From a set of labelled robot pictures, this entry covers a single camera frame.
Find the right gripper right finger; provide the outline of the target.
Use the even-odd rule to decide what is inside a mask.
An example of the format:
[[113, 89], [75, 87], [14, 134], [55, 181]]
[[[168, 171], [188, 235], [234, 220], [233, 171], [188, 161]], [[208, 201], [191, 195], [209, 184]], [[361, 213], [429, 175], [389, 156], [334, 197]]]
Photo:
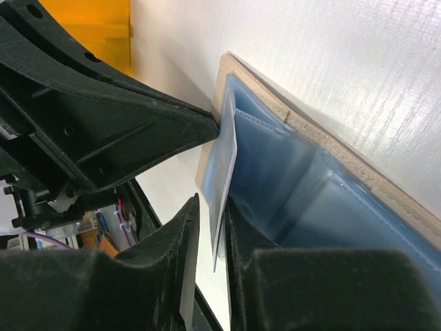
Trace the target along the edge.
[[223, 218], [231, 329], [440, 329], [440, 312], [405, 254], [282, 248], [232, 199]]

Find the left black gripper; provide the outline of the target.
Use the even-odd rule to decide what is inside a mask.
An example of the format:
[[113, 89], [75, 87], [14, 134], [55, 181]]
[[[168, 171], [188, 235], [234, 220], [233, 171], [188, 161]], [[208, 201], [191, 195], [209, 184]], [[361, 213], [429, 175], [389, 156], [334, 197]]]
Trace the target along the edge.
[[115, 186], [214, 140], [205, 110], [96, 58], [38, 1], [1, 3], [1, 178], [15, 228], [54, 228]]

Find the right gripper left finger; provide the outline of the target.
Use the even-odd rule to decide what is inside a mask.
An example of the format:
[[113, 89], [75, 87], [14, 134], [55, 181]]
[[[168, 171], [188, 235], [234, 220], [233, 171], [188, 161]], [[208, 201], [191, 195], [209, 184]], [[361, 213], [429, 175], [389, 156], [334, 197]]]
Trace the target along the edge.
[[189, 330], [200, 200], [115, 257], [1, 251], [2, 330]]

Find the beige card holder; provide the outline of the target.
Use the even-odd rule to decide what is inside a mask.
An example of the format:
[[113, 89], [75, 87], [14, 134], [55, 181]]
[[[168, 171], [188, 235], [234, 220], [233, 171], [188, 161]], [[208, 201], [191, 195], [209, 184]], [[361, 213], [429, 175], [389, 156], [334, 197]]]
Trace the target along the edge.
[[[246, 220], [285, 248], [400, 250], [440, 286], [440, 220], [224, 54], [212, 101], [220, 130], [233, 107], [238, 149], [227, 199]], [[212, 255], [219, 138], [202, 147], [196, 175]]]

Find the silver credit card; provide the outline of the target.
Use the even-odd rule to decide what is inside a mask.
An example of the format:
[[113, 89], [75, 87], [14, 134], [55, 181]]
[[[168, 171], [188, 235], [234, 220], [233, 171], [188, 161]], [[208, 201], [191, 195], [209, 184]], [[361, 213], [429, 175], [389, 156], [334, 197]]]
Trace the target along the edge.
[[221, 131], [218, 147], [216, 149], [216, 205], [215, 205], [215, 228], [213, 247], [213, 269], [216, 270], [218, 258], [224, 253], [222, 248], [223, 239], [223, 212], [225, 210], [227, 196], [231, 185], [232, 175], [237, 156], [237, 138], [235, 124], [236, 108], [224, 111], [221, 121]]

